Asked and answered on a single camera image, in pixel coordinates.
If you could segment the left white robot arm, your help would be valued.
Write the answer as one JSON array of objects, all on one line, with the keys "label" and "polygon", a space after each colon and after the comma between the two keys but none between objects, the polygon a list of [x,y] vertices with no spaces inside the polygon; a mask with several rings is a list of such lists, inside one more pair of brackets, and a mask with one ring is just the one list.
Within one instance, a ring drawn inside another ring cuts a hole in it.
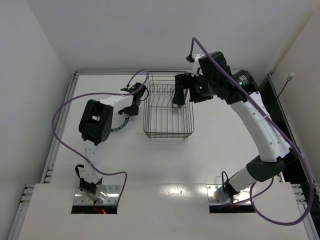
[{"label": "left white robot arm", "polygon": [[105,99],[90,99],[85,106],[80,123],[79,132],[84,144],[84,156],[87,163],[82,166],[83,171],[76,171],[81,190],[91,196],[98,195],[98,187],[102,185],[103,174],[97,171],[103,159],[105,142],[112,129],[114,114],[124,114],[123,128],[130,117],[139,114],[139,106],[147,87],[143,83],[135,83],[130,88],[125,87]]}]

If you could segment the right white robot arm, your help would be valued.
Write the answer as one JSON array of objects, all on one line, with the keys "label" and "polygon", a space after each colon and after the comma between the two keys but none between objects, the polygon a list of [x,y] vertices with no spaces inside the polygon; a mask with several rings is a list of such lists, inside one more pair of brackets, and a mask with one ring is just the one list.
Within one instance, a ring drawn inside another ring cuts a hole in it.
[{"label": "right white robot arm", "polygon": [[189,54],[186,59],[193,64],[192,70],[175,76],[172,105],[181,108],[187,95],[193,103],[211,100],[217,96],[242,120],[257,147],[258,156],[223,182],[220,194],[225,199],[232,199],[246,187],[256,182],[264,182],[282,172],[286,167],[284,159],[292,152],[292,148],[267,121],[269,113],[253,76],[246,70],[232,73],[220,51],[212,52],[210,56],[236,84],[230,83],[208,57]]}]

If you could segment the white plate red characters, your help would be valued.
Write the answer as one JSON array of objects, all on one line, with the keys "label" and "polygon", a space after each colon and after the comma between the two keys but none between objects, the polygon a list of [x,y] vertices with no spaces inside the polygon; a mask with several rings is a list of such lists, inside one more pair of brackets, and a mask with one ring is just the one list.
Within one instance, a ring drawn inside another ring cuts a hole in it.
[{"label": "white plate red characters", "polygon": [[175,89],[173,98],[172,98],[172,106],[174,108],[182,108],[188,97],[188,89]]}]

